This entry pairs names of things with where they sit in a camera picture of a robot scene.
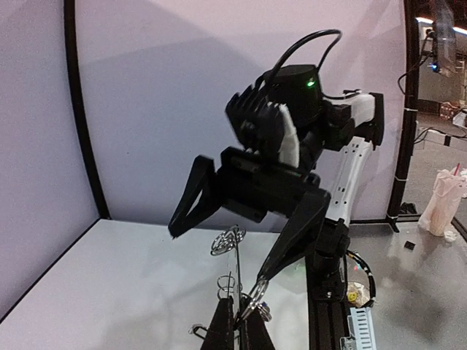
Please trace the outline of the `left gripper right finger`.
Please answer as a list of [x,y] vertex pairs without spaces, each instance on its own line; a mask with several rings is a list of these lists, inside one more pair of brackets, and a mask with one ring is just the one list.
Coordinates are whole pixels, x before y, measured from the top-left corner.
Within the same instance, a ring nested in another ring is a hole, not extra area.
[[251,313],[243,324],[243,349],[275,350],[259,313]]

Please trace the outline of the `metal ring disc with keyrings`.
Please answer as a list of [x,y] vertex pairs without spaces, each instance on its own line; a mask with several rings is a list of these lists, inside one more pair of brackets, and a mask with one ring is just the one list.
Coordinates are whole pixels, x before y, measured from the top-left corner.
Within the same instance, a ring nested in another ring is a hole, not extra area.
[[[228,256],[227,273],[217,278],[217,300],[221,298],[233,298],[234,315],[234,349],[243,349],[243,324],[251,313],[259,313],[265,322],[271,321],[270,308],[263,302],[263,296],[269,285],[267,281],[260,281],[252,288],[251,292],[243,292],[239,244],[244,239],[246,230],[234,225],[220,233],[212,242],[210,254],[213,257]],[[205,339],[209,325],[194,324],[189,333]]]

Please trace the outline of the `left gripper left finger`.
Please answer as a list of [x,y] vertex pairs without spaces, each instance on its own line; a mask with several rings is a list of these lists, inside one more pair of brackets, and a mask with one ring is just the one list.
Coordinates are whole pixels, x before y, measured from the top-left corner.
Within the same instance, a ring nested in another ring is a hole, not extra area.
[[234,350],[234,300],[232,297],[219,300],[201,350]]

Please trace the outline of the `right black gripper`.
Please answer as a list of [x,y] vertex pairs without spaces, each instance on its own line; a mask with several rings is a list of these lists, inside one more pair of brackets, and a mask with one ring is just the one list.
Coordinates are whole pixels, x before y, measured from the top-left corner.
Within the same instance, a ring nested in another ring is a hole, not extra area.
[[[316,240],[331,195],[319,188],[317,176],[240,149],[228,147],[220,159],[216,179],[223,208],[257,223],[269,212],[289,218],[257,275],[257,280],[270,281],[302,258]],[[214,161],[199,155],[169,222],[169,232],[178,238],[214,213]]]

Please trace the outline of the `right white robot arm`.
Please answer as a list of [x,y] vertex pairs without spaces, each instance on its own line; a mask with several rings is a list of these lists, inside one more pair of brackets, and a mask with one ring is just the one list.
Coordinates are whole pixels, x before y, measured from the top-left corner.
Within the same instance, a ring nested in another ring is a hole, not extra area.
[[289,65],[233,95],[225,113],[240,148],[224,149],[220,166],[204,156],[193,161],[169,232],[181,236],[219,209],[253,222],[281,214],[287,222],[259,283],[305,259],[312,299],[342,300],[339,265],[360,176],[382,143],[383,95],[354,90],[326,97],[316,66]]

